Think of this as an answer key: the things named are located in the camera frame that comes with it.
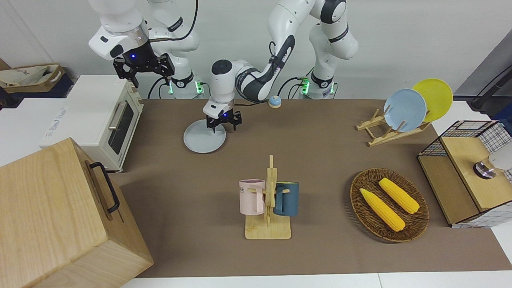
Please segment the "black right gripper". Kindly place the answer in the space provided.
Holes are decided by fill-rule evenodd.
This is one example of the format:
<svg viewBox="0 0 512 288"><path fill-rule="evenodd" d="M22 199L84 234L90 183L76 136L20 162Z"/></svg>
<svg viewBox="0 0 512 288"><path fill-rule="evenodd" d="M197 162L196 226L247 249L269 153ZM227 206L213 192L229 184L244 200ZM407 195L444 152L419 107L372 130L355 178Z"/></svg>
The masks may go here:
<svg viewBox="0 0 512 288"><path fill-rule="evenodd" d="M169 54L157 56L150 44L146 42L138 48L117 55L113 62L118 77L130 81L135 88L139 87L136 73L152 72L168 80L175 73L175 67Z"/></svg>

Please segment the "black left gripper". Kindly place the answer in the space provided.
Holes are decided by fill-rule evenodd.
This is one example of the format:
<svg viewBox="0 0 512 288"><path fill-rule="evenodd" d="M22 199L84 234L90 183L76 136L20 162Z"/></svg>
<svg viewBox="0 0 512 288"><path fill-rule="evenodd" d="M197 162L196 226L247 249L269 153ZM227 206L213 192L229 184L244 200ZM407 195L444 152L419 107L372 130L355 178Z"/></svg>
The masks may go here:
<svg viewBox="0 0 512 288"><path fill-rule="evenodd" d="M206 126L212 129L212 133L216 133L216 127L223 124L230 123L233 126L233 131L236 131L237 126L242 124L242 115L240 111L234 112L233 109L219 114L217 119L206 116Z"/></svg>

